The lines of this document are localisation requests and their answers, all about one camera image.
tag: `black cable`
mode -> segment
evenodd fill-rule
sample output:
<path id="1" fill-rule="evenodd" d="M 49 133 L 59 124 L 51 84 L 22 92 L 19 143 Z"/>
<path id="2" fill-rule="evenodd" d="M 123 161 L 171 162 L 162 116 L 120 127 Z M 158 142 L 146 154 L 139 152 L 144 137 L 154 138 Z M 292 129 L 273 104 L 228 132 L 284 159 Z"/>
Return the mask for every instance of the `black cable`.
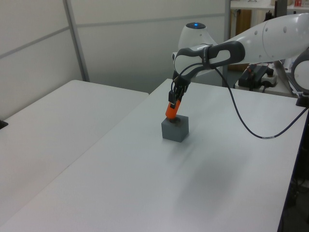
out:
<path id="1" fill-rule="evenodd" d="M 285 133 L 304 113 L 306 110 L 308 110 L 308 108 L 305 108 L 283 131 L 281 131 L 280 133 L 274 135 L 274 136 L 269 136 L 269 137 L 262 137 L 262 136 L 259 136 L 255 133 L 253 133 L 248 127 L 247 125 L 245 124 L 245 122 L 242 120 L 240 114 L 239 114 L 239 111 L 237 109 L 237 106 L 236 106 L 236 103 L 235 103 L 235 100 L 234 100 L 234 96 L 233 96 L 233 93 L 231 91 L 231 88 L 230 86 L 228 85 L 226 79 L 223 77 L 223 75 L 219 72 L 219 70 L 217 68 L 214 68 L 217 73 L 221 76 L 222 80 L 224 81 L 224 83 L 226 84 L 227 88 L 228 88 L 228 91 L 230 92 L 230 95 L 232 97 L 232 101 L 233 101 L 233 104 L 234 104 L 234 107 L 235 107 L 235 110 L 236 110 L 236 113 L 239 117 L 239 119 L 241 120 L 242 124 L 244 125 L 244 127 L 252 134 L 254 135 L 255 137 L 259 138 L 259 139 L 273 139 L 273 138 L 277 138 L 278 136 L 282 135 L 283 133 Z"/>
<path id="2" fill-rule="evenodd" d="M 203 63 L 195 63 L 195 64 L 191 64 L 188 67 L 186 67 L 184 70 L 182 70 L 182 72 L 178 75 L 181 76 L 186 70 L 188 70 L 189 68 L 196 66 L 196 65 L 203 65 Z M 174 80 L 172 81 L 172 84 L 170 85 L 170 90 L 173 91 L 173 84 L 174 84 Z"/>
<path id="3" fill-rule="evenodd" d="M 266 87 L 266 86 L 264 86 L 262 93 L 265 93 L 265 89 L 266 89 L 266 88 L 267 88 L 267 87 Z"/>
<path id="4" fill-rule="evenodd" d="M 203 63 L 195 63 L 195 64 L 189 65 L 184 70 L 182 70 L 182 72 L 179 74 L 179 76 L 181 76 L 187 69 L 191 68 L 192 66 L 196 66 L 196 65 L 203 65 Z"/>

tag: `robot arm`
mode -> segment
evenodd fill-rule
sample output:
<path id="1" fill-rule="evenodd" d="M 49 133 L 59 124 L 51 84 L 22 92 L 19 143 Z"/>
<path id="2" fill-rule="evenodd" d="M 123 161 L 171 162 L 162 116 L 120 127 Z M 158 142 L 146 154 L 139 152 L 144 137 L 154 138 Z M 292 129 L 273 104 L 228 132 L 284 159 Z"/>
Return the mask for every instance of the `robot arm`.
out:
<path id="1" fill-rule="evenodd" d="M 189 41 L 193 36 L 202 36 L 204 25 L 187 24 L 179 41 L 179 51 L 174 59 L 174 88 L 169 92 L 169 106 L 166 116 L 176 116 L 180 101 L 187 91 L 191 79 L 201 70 L 214 69 L 228 64 L 262 63 L 285 59 L 305 51 L 309 47 L 309 14 L 293 14 L 265 21 L 232 39 L 213 45 L 198 43 L 196 46 L 184 48 L 183 37 Z"/>

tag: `orange object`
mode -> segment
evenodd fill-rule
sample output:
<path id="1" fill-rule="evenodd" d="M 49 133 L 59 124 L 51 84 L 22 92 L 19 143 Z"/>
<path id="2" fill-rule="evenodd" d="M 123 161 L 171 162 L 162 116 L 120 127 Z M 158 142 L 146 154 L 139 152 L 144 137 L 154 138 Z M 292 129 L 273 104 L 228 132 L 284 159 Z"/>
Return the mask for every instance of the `orange object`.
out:
<path id="1" fill-rule="evenodd" d="M 176 117 L 179 106 L 180 106 L 180 100 L 177 100 L 175 109 L 171 108 L 170 103 L 169 103 L 169 106 L 166 109 L 166 113 L 165 113 L 166 117 L 168 119 L 174 119 Z"/>

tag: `gray cube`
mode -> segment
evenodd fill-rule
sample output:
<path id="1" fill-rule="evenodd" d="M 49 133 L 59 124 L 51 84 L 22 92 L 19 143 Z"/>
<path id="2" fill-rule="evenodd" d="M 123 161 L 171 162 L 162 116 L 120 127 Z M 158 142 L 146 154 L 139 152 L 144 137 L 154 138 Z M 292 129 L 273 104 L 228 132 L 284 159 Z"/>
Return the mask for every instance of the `gray cube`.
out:
<path id="1" fill-rule="evenodd" d="M 176 115 L 174 120 L 165 118 L 161 123 L 162 137 L 181 143 L 189 133 L 189 118 Z"/>

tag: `gray floor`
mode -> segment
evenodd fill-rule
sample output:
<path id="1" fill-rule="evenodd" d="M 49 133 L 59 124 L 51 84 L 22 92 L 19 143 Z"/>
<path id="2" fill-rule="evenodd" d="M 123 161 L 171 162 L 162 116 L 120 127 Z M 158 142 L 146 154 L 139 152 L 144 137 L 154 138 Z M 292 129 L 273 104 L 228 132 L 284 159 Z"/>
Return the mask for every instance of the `gray floor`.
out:
<path id="1" fill-rule="evenodd" d="M 242 72 L 228 71 L 227 82 L 232 88 L 242 75 Z M 296 205 L 283 212 L 283 228 L 278 232 L 309 232 L 309 192 L 299 193 Z"/>

